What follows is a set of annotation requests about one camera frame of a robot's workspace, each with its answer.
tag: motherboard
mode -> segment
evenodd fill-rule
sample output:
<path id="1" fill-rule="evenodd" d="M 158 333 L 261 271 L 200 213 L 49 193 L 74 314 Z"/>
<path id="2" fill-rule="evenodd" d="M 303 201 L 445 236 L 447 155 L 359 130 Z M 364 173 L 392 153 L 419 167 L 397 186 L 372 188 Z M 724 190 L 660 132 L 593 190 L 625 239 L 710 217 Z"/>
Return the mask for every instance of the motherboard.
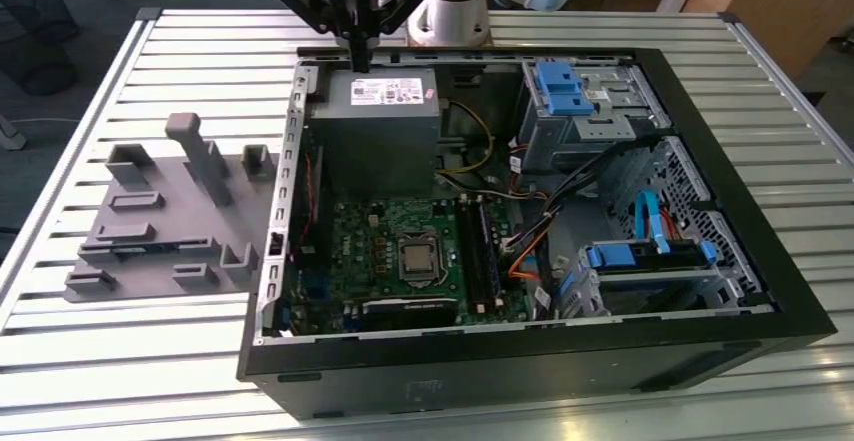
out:
<path id="1" fill-rule="evenodd" d="M 429 326 L 527 319 L 519 283 L 496 273 L 496 286 L 481 285 L 479 290 L 473 285 L 480 279 L 472 272 L 479 260 L 471 259 L 461 241 L 467 233 L 460 230 L 468 230 L 460 220 L 461 206 L 453 199 L 335 205 L 328 293 L 321 293 L 335 308 L 312 316 L 319 334 L 373 330 L 365 327 L 371 319 L 377 323 L 375 329 L 387 329 L 397 322 Z M 480 247 L 487 255 L 495 255 L 499 240 L 511 229 L 508 206 L 496 200 L 472 203 L 471 209 L 475 207 L 484 213 L 479 226 L 485 232 L 468 234 L 488 239 L 488 246 Z"/>

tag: floor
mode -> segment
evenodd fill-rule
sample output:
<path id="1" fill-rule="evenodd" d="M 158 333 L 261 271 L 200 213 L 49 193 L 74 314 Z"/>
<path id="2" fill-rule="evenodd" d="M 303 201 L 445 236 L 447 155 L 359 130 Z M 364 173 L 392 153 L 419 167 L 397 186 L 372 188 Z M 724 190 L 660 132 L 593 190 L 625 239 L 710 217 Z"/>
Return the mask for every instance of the floor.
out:
<path id="1" fill-rule="evenodd" d="M 78 81 L 48 97 L 29 97 L 0 76 L 0 112 L 8 119 L 78 119 L 118 49 L 140 7 L 264 9 L 276 0 L 65 0 L 81 34 L 64 45 L 77 66 Z M 848 144 L 854 143 L 854 54 L 828 46 L 796 80 L 804 91 L 826 92 L 818 110 Z M 20 152 L 0 150 L 0 259 L 13 236 L 2 228 L 20 227 L 50 174 L 74 123 L 37 121 L 16 125 L 28 138 Z"/>

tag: blue tab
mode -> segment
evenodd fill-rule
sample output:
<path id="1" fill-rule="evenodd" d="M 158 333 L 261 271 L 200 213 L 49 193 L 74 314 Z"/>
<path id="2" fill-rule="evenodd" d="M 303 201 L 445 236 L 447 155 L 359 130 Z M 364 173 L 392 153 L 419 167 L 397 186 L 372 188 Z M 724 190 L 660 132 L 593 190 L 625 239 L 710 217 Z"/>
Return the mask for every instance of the blue tab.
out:
<path id="1" fill-rule="evenodd" d="M 699 250 L 706 256 L 706 262 L 708 265 L 714 265 L 718 262 L 718 246 L 711 241 L 700 241 L 699 242 Z"/>
<path id="2" fill-rule="evenodd" d="M 565 61 L 537 61 L 536 79 L 545 98 L 548 114 L 589 115 L 595 111 L 584 96 L 583 79 Z"/>
<path id="3" fill-rule="evenodd" d="M 563 283 L 560 283 L 559 296 L 563 296 L 563 293 L 565 293 L 565 290 L 569 289 L 569 286 L 572 285 L 573 282 L 575 282 L 575 271 L 567 274 L 565 278 L 563 278 Z"/>
<path id="4" fill-rule="evenodd" d="M 645 207 L 649 219 L 649 232 L 643 228 L 643 208 Z M 664 236 L 664 227 L 662 225 L 662 215 L 658 212 L 658 195 L 648 189 L 637 192 L 635 199 L 635 237 L 637 239 L 651 238 L 658 245 L 658 251 L 662 254 L 670 252 L 670 244 L 667 244 L 667 236 Z"/>
<path id="5" fill-rule="evenodd" d="M 596 247 L 605 266 L 633 266 L 636 264 L 627 244 L 600 244 Z"/>
<path id="6" fill-rule="evenodd" d="M 601 256 L 599 255 L 599 249 L 596 247 L 587 248 L 587 260 L 589 261 L 591 268 L 601 266 Z"/>

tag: green circuit board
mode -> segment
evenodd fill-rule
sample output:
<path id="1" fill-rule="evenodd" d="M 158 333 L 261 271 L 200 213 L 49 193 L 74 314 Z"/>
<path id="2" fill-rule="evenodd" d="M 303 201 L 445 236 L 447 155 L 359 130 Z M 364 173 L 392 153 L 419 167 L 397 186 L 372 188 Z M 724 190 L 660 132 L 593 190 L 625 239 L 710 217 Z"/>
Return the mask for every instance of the green circuit board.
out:
<path id="1" fill-rule="evenodd" d="M 487 206 L 497 240 L 509 232 L 507 206 L 500 201 Z M 401 279 L 401 247 L 421 242 L 436 248 L 439 273 L 429 281 L 407 282 Z M 339 203 L 332 222 L 331 298 L 345 302 L 392 296 L 447 297 L 459 301 L 457 325 L 524 320 L 527 311 L 520 288 L 501 293 L 504 307 L 499 310 L 469 312 L 457 248 L 452 200 Z"/>

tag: aluminum slat table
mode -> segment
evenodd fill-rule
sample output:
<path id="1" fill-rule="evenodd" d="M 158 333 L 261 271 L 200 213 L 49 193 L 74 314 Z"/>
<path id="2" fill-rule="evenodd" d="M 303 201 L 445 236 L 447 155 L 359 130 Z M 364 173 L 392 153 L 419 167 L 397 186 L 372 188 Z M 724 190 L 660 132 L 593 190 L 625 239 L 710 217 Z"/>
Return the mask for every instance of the aluminum slat table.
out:
<path id="1" fill-rule="evenodd" d="M 664 52 L 839 334 L 687 391 L 297 423 L 235 379 L 245 294 L 61 299 L 110 179 L 110 146 L 134 142 L 154 156 L 176 154 L 164 120 L 194 111 L 222 153 L 248 143 L 277 151 L 296 47 L 331 45 L 287 11 L 166 10 L 130 29 L 0 270 L 0 435 L 854 436 L 854 157 L 743 27 L 714 15 L 527 12 L 493 13 L 492 26 L 497 45 Z"/>

